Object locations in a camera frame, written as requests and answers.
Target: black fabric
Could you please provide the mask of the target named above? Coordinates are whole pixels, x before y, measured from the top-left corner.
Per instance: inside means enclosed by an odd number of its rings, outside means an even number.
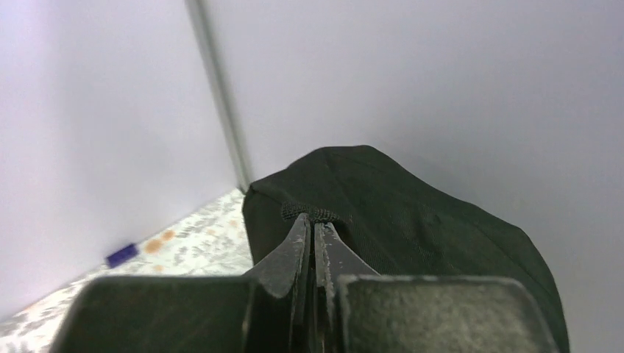
[[[254,263],[286,237],[292,215],[306,210],[331,218],[345,243],[381,274],[517,279],[560,351],[570,350],[557,287],[529,237],[429,186],[377,149],[318,149],[253,182],[243,214]]]

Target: patterned tablecloth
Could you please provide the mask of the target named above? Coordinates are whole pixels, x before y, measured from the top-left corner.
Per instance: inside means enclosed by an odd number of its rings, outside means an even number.
[[[223,276],[252,267],[241,205],[234,190],[138,244],[137,257],[117,268],[88,272],[0,323],[0,352],[47,352],[80,290],[100,276]]]

